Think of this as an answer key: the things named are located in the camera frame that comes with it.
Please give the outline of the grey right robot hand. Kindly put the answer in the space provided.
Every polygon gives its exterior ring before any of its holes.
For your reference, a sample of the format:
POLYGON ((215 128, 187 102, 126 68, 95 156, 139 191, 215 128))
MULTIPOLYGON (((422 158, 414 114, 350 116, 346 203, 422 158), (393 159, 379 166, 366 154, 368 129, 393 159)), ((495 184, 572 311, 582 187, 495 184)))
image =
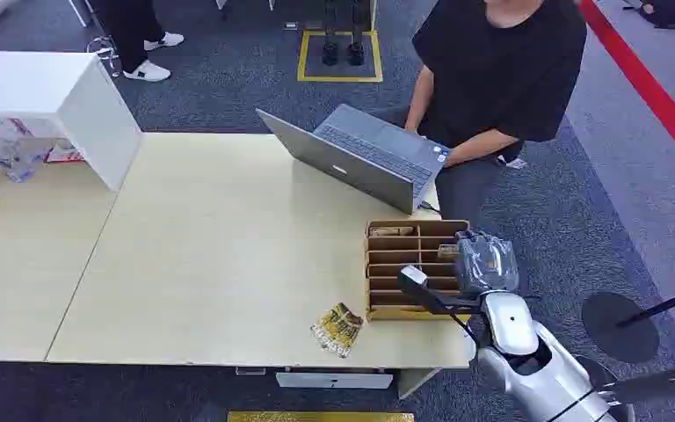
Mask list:
POLYGON ((519 287, 519 266, 512 241, 470 229, 456 232, 455 240, 454 269, 464 295, 515 291, 519 287))

